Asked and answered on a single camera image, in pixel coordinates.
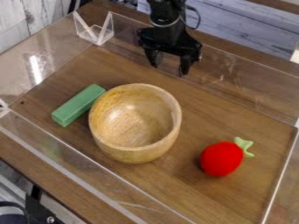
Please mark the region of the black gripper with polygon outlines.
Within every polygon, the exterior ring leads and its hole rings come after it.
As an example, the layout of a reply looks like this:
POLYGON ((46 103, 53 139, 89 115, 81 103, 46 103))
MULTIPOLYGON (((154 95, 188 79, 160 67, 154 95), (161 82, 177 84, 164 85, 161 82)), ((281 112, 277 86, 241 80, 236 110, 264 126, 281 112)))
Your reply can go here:
POLYGON ((178 76, 184 76, 201 56, 201 43, 185 31, 185 26, 138 28, 136 35, 150 65, 158 67, 164 53, 176 55, 180 57, 178 76))

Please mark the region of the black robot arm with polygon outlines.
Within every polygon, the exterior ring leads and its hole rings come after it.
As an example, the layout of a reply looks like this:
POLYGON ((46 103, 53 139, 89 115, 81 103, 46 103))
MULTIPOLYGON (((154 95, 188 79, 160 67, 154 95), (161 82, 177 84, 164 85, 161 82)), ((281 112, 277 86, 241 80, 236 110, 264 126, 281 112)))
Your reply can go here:
POLYGON ((150 8, 152 27, 137 29, 138 45, 153 67, 158 66, 161 53, 176 55, 180 58, 178 75, 184 76, 193 62, 201 58, 201 42, 186 32, 185 11, 190 10, 197 15, 198 12, 185 4, 185 0, 146 0, 146 2, 150 8))

